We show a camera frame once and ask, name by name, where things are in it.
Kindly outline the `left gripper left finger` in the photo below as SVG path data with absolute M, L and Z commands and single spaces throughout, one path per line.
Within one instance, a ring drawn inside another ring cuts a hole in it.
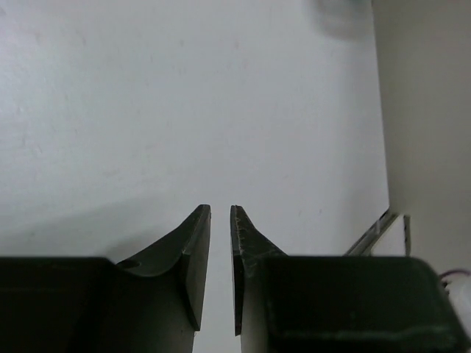
M 121 261 L 110 300 L 111 352 L 191 352 L 200 331 L 210 206 Z

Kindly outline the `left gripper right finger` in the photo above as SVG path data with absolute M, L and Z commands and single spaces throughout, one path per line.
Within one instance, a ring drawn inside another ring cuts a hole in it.
M 235 335 L 242 352 L 268 352 L 261 263 L 267 257 L 285 257 L 279 247 L 258 231 L 245 209 L 230 208 Z

